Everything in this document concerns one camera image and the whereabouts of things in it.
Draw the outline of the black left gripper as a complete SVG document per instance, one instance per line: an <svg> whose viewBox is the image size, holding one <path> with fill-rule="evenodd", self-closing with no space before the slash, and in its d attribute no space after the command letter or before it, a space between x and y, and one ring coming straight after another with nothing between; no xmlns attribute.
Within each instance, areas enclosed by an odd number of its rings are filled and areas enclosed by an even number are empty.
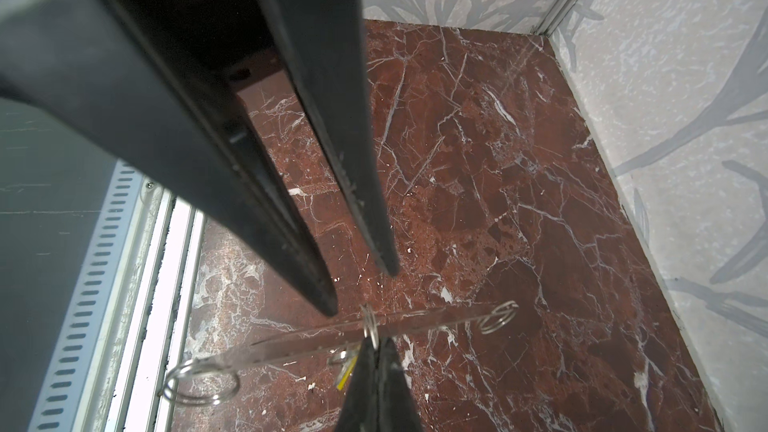
<svg viewBox="0 0 768 432"><path fill-rule="evenodd" d="M362 0L1 0L4 96L199 208L335 315L328 268L242 102L186 51L236 88L286 69L376 265L396 276Z"/></svg>

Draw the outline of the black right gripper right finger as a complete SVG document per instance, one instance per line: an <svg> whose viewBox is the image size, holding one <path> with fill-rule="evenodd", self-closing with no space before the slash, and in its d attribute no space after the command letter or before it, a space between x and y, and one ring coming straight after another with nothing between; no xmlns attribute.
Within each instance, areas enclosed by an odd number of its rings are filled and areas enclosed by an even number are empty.
<svg viewBox="0 0 768 432"><path fill-rule="evenodd" d="M396 344L392 338L384 339L377 352L376 393L377 431L423 430Z"/></svg>

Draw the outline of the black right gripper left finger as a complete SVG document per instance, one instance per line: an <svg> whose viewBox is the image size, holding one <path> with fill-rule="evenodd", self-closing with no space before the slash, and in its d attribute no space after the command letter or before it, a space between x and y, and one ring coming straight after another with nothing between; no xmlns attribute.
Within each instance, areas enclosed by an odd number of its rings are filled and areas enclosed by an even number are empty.
<svg viewBox="0 0 768 432"><path fill-rule="evenodd" d="M370 338L362 342L336 432L378 430L377 351Z"/></svg>

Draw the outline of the key with yellow tag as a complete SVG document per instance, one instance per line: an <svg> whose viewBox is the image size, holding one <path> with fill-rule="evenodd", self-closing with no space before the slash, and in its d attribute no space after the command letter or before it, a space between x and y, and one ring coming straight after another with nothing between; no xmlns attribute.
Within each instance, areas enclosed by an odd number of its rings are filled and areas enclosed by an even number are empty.
<svg viewBox="0 0 768 432"><path fill-rule="evenodd" d="M357 346L347 349L334 350L327 360L327 365L337 369L335 387L342 391L351 377L357 363L359 348Z"/></svg>

